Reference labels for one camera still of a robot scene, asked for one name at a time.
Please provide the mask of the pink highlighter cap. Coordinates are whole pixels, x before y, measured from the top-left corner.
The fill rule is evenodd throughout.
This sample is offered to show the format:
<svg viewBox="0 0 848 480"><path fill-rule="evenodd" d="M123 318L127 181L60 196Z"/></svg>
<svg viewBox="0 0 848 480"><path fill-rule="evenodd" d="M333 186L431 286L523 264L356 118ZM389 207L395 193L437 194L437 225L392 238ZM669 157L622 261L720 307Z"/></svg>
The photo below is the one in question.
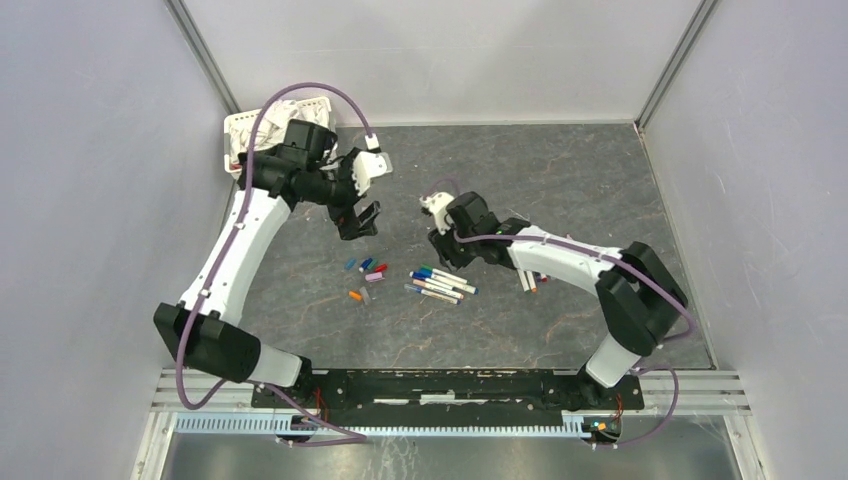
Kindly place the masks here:
<svg viewBox="0 0 848 480"><path fill-rule="evenodd" d="M368 283L374 283L374 282L382 281L384 279L384 275L383 275L382 272L373 272L373 273L366 274L364 279Z"/></svg>

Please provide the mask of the orange capped white marker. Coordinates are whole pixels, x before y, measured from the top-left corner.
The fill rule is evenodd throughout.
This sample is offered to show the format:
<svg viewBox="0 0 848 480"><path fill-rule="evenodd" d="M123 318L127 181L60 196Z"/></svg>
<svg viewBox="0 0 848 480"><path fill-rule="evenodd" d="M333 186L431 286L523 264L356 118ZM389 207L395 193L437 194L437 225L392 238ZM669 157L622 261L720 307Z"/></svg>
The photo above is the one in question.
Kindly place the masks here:
<svg viewBox="0 0 848 480"><path fill-rule="evenodd" d="M527 281L528 281L530 288L531 288L530 292L536 293L537 292L537 283L536 283L536 280L535 280L534 273L531 272L531 271L525 271L525 272L526 272Z"/></svg>

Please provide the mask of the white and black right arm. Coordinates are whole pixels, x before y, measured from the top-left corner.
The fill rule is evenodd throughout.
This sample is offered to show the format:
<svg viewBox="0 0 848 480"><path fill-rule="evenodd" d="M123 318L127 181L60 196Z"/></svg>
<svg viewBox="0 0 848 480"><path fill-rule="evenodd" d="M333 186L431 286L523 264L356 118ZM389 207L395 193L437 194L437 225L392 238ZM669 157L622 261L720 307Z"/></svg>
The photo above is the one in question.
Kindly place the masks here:
<svg viewBox="0 0 848 480"><path fill-rule="evenodd" d="M682 288L644 243L595 246L520 218L499 220L475 192L431 193L419 203L434 220L428 239L442 266L458 270L480 259L563 281L598 300L607 334L581 367L577 382L580 400L591 408L606 406L642 359L675 340L670 331L678 319L685 319L689 333L695 330Z"/></svg>

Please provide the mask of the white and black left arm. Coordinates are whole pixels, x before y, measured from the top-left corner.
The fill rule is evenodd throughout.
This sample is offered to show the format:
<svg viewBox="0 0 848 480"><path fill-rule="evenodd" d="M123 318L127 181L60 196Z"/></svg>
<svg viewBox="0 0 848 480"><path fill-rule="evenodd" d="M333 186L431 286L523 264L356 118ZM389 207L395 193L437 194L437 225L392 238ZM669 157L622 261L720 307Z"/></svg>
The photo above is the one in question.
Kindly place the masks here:
<svg viewBox="0 0 848 480"><path fill-rule="evenodd" d="M326 207L345 241L377 232L378 202L356 210L375 179L392 172L377 141L334 155L338 136L319 124L289 122L284 139L242 153L241 175L228 217L196 279L174 304L160 304L154 325L174 360L234 383L276 386L290 407L314 394L308 359L263 343L240 328L246 297L271 241L295 206Z"/></svg>

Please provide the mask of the green capped marker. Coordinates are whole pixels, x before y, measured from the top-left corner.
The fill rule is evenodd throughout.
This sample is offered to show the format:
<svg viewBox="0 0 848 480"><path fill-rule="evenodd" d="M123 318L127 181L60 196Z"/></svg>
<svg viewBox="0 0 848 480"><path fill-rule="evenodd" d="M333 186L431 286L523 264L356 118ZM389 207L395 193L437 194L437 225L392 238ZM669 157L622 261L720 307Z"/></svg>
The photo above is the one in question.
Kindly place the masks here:
<svg viewBox="0 0 848 480"><path fill-rule="evenodd" d="M451 273L448 273L448 272L443 271L443 270L440 270L440 269L434 269L434 268L431 268L431 267L429 267L429 266L427 266L427 265L423 265L423 266L421 266L421 267L419 268L419 271L420 271L422 274L427 274L427 275L429 275L430 277L439 276L439 277L444 277L444 278L447 278L447 279L449 279L449 280L451 280L451 281L458 282L458 283L462 283L462 284L467 284L467 283L468 283L468 281L467 281L466 279L464 279L464 278L461 278L461 277L459 277L459 276L453 275L453 274L451 274Z"/></svg>

